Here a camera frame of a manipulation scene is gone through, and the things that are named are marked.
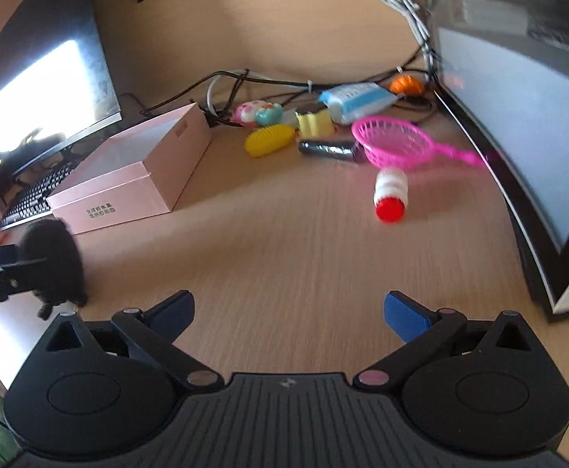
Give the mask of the black plush toy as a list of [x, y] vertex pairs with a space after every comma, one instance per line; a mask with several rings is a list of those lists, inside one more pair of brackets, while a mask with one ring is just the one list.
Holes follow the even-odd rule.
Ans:
[[80, 251], [63, 220], [45, 219], [30, 225], [20, 243], [25, 261], [43, 260], [34, 295], [41, 301], [38, 317], [48, 320], [54, 307], [65, 302], [88, 303]]

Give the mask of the white bottle red cap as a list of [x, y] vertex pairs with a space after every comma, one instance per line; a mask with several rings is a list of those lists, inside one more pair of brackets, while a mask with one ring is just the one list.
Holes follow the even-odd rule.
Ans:
[[374, 210], [384, 223], [403, 219], [408, 206], [408, 179], [403, 170], [389, 167], [379, 170], [374, 185]]

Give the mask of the pink cardboard box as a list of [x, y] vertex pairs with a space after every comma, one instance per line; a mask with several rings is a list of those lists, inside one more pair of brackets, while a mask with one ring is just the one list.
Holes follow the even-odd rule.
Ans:
[[198, 105], [109, 137], [48, 197], [74, 234], [170, 213], [211, 142]]

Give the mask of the pink plastic strainer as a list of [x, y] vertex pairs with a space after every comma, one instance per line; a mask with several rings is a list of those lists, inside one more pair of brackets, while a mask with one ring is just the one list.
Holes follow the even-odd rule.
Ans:
[[437, 143], [418, 126], [403, 119], [369, 116], [356, 121], [351, 132], [368, 161], [378, 168], [407, 170], [428, 164], [437, 155], [473, 167], [484, 165], [476, 152]]

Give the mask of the yellow toy corn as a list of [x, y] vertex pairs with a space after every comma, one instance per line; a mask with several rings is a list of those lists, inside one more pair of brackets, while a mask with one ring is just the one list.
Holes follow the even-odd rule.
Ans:
[[289, 125], [271, 125], [250, 133], [244, 143], [244, 150], [251, 158], [262, 158], [295, 140], [296, 130]]

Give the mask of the pink cartoon toy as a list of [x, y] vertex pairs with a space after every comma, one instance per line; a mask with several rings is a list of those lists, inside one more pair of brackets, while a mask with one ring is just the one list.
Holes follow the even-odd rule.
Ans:
[[283, 107], [266, 100], [252, 100], [238, 105], [231, 121], [243, 127], [267, 127], [282, 121]]

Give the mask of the orange toy croissant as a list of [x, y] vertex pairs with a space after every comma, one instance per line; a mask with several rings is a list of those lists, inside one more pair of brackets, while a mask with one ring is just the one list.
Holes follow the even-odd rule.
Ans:
[[389, 82], [389, 91], [395, 95], [420, 97], [426, 93], [427, 87], [421, 79], [408, 74], [399, 74]]

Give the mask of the black keyboard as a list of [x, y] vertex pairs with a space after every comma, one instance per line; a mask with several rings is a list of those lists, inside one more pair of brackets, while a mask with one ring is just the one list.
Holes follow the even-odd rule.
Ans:
[[48, 198], [76, 167], [76, 162], [56, 167], [40, 180], [19, 191], [7, 207], [0, 221], [0, 229], [6, 230], [50, 216], [51, 206], [48, 204]]

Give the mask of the left black monitor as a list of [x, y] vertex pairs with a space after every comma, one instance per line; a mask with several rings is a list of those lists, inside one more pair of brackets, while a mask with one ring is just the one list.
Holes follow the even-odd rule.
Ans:
[[0, 168], [120, 120], [93, 0], [23, 0], [0, 31]]

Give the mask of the black roll in wrapper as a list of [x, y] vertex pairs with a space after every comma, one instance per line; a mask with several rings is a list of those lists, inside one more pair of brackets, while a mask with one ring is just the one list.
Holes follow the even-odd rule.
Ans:
[[298, 151], [316, 158], [332, 158], [339, 162], [363, 164], [367, 158], [355, 140], [301, 140]]

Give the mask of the yellow pudding toy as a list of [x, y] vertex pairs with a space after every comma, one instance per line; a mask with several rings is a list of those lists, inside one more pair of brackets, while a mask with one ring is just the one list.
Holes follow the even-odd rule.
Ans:
[[297, 112], [298, 131], [302, 138], [327, 138], [334, 134], [334, 124], [328, 109], [318, 112]]

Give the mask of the blue white tissue pack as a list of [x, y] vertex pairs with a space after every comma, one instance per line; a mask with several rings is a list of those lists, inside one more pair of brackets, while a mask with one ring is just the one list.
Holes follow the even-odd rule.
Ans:
[[333, 122], [351, 125], [359, 119], [381, 113], [401, 98], [376, 82], [359, 82], [326, 90], [319, 95], [318, 101], [329, 109]]

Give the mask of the right curved monitor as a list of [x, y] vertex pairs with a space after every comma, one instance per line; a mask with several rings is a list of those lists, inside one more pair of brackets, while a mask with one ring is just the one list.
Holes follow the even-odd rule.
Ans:
[[425, 0], [436, 86], [494, 176], [528, 290], [569, 316], [569, 0]]

